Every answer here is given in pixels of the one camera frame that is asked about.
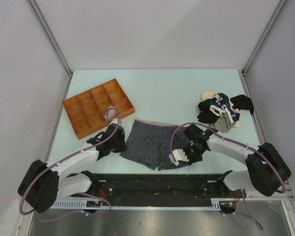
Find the striped navy underwear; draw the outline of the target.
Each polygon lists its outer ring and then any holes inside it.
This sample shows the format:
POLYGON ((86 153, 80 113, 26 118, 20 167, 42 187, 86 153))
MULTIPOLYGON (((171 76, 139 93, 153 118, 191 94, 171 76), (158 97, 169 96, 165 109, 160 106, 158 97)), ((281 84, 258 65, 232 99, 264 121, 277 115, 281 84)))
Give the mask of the striped navy underwear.
POLYGON ((170 160, 170 140, 176 128, 176 125, 157 125, 135 120, 121 157, 158 171, 188 166, 186 162, 175 165, 170 160))

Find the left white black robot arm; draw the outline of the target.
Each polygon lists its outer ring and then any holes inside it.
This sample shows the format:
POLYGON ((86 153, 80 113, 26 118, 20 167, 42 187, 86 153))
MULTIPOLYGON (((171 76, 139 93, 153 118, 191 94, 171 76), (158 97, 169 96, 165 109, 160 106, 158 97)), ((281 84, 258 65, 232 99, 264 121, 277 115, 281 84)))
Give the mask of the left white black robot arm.
POLYGON ((81 149, 61 160, 54 163, 41 160, 32 162, 18 188, 20 213, 27 214, 23 209, 24 203, 28 203, 33 211, 43 213, 57 199, 80 193, 90 197, 96 195, 99 190, 96 176, 89 171, 78 174, 75 171, 112 152, 120 153, 125 149, 124 128, 111 123, 106 131, 88 139, 81 149))

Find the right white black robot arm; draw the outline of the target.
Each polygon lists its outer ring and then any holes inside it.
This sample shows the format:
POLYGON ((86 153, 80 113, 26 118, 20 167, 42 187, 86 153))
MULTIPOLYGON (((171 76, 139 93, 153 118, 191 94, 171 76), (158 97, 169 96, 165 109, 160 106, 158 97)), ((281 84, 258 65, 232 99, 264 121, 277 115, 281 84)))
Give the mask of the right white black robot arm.
POLYGON ((206 151, 226 155, 247 167, 246 171, 227 171, 222 175, 222 182, 217 184, 217 192, 222 197, 229 197, 238 189, 255 189, 270 197, 275 192, 284 192, 285 181, 292 175, 277 149, 271 143, 248 145, 226 138, 212 128, 205 131, 191 124, 184 130, 191 141, 183 149, 183 160, 191 165, 203 160, 206 151))

